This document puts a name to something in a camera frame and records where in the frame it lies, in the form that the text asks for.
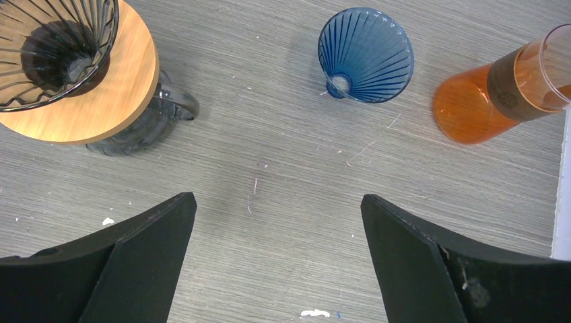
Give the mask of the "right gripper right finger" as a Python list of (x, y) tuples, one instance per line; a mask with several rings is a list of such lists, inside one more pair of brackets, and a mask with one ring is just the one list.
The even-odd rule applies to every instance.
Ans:
[(513, 252), (375, 194), (362, 221), (389, 322), (569, 322), (570, 263)]

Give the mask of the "amber glass carafe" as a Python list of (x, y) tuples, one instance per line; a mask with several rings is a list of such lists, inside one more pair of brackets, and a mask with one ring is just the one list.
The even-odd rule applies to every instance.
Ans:
[(432, 113), (462, 144), (487, 141), (522, 123), (570, 108), (570, 24), (437, 88)]

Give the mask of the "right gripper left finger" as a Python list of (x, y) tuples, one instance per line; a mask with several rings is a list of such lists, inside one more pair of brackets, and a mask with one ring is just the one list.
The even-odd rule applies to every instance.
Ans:
[(167, 321), (196, 210), (183, 192), (88, 236), (2, 258), (1, 321)]

